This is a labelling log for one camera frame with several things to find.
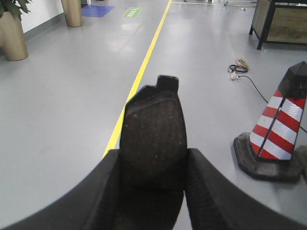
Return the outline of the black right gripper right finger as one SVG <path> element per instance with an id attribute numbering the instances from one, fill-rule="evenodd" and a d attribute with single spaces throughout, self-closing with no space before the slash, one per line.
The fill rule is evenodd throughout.
<path id="1" fill-rule="evenodd" d="M 188 149 L 185 195 L 194 230 L 305 230 L 224 177 L 198 149 Z"/>

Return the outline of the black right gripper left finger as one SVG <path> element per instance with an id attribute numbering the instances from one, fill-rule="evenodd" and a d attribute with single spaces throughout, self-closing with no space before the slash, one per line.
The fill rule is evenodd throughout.
<path id="1" fill-rule="evenodd" d="M 111 150 L 78 185 L 8 230 L 110 230 L 120 192 L 119 150 Z"/>

